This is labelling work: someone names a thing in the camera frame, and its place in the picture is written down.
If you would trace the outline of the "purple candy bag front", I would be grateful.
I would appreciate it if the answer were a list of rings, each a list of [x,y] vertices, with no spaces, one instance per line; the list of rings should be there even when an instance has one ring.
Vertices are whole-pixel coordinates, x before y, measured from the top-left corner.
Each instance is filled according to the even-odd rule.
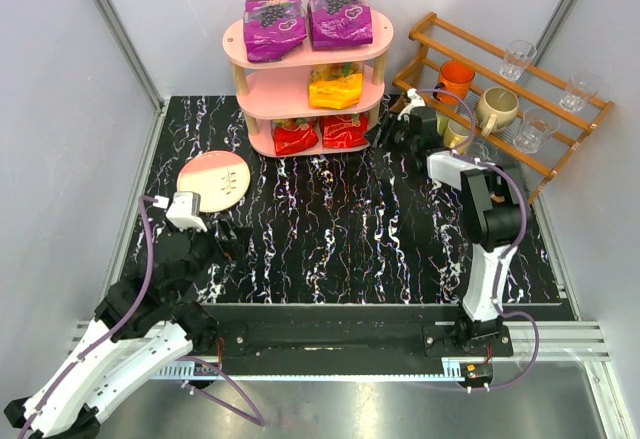
[[[308,0],[309,33],[314,50],[334,50],[373,43],[368,0]]]

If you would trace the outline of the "orange candy bag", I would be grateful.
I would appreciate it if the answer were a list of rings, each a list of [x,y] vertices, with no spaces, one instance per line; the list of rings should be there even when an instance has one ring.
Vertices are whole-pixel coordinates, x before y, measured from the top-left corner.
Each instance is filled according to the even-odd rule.
[[[341,110],[356,105],[364,84],[363,62],[319,64],[311,67],[309,105],[315,109]]]

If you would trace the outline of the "purple candy bag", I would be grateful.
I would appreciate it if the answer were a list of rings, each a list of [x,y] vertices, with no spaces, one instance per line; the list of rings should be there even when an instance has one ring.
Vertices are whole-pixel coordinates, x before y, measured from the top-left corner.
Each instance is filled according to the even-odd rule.
[[[373,43],[368,0],[308,0],[309,33],[314,50],[334,50]]]
[[[243,39],[247,60],[281,60],[307,38],[302,0],[246,0]]]

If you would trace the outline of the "red candy bag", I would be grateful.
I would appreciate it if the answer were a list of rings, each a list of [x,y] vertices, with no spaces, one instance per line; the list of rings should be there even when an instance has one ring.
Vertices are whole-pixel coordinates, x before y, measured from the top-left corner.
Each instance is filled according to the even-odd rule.
[[[319,142],[315,130],[315,118],[276,120],[271,125],[271,135],[277,156],[297,154]]]
[[[322,142],[325,148],[349,149],[365,146],[368,140],[368,116],[365,113],[341,114],[320,118]]]

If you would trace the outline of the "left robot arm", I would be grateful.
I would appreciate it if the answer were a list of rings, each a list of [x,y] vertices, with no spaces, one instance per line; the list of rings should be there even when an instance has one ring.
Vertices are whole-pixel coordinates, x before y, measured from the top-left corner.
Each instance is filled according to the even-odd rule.
[[[118,405],[160,369],[221,350],[217,321],[198,302],[214,265],[243,259],[251,230],[220,220],[210,231],[145,232],[146,266],[112,285],[54,376],[4,409],[20,437],[94,438]]]

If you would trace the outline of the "purple candy bag back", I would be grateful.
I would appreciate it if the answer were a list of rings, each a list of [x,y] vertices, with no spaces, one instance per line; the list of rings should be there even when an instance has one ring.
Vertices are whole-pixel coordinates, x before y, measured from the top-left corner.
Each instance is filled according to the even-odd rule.
[[[307,38],[302,0],[246,0],[243,39],[247,60],[281,60]]]

